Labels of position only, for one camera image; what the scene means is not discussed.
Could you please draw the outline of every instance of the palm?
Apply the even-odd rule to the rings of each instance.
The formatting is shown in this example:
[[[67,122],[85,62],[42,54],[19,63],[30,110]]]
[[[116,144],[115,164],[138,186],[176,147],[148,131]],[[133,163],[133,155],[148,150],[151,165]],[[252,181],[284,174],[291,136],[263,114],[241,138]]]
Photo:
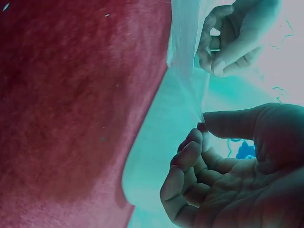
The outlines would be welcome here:
[[[253,139],[256,159],[222,159],[208,147],[204,125],[198,127],[203,137],[192,130],[172,164],[184,171],[181,193],[198,209],[188,209],[195,213],[187,225],[185,220],[175,222],[195,228],[300,227],[304,108],[267,104],[212,115],[205,115],[209,130],[218,137]],[[223,125],[230,128],[223,130]]]
[[[279,5],[272,2],[269,0],[235,1],[233,13],[223,17],[222,22],[215,25],[215,28],[221,32],[220,49],[235,41],[242,33],[250,32],[250,35],[259,38],[267,33],[278,16]]]

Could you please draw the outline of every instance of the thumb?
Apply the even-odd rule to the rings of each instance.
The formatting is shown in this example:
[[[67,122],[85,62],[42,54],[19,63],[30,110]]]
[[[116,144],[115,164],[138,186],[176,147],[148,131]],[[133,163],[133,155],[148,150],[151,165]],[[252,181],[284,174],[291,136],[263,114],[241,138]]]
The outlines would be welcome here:
[[[276,103],[264,104],[251,109],[211,112],[203,115],[207,129],[216,137],[253,140],[257,117],[265,108],[276,105]]]
[[[248,52],[258,46],[259,38],[253,31],[242,33],[234,42],[220,50],[211,64],[211,70],[215,75],[223,75],[224,69],[235,63]]]

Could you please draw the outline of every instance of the red surface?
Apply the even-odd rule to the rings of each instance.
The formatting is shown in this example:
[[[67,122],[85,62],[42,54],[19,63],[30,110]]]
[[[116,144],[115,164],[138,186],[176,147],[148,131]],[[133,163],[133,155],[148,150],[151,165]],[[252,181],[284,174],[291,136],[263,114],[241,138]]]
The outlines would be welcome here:
[[[1,228],[127,226],[121,173],[166,70],[167,2],[0,11]]]

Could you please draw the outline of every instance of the fingernail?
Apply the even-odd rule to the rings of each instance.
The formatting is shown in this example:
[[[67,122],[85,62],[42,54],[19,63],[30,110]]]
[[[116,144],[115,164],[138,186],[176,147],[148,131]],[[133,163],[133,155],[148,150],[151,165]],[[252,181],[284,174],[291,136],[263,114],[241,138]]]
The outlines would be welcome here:
[[[205,131],[207,131],[206,125],[205,125],[204,123],[198,123],[197,129],[198,129],[200,132],[205,132]]]
[[[222,76],[224,74],[224,68],[226,63],[221,58],[214,61],[213,73],[216,76]]]

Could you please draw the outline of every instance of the wrinkled skin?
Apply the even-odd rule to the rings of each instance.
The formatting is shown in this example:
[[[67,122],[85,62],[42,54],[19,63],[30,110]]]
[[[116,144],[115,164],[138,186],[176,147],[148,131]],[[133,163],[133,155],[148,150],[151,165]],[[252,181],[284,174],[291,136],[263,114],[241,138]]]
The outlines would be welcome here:
[[[198,49],[201,67],[221,77],[239,75],[251,68],[280,14],[281,1],[236,0],[231,9],[229,5],[215,7],[203,25]],[[212,28],[221,34],[211,36]]]
[[[304,108],[265,104],[204,114],[179,146],[161,189],[182,228],[303,228]],[[223,159],[209,133],[253,140],[256,158]]]

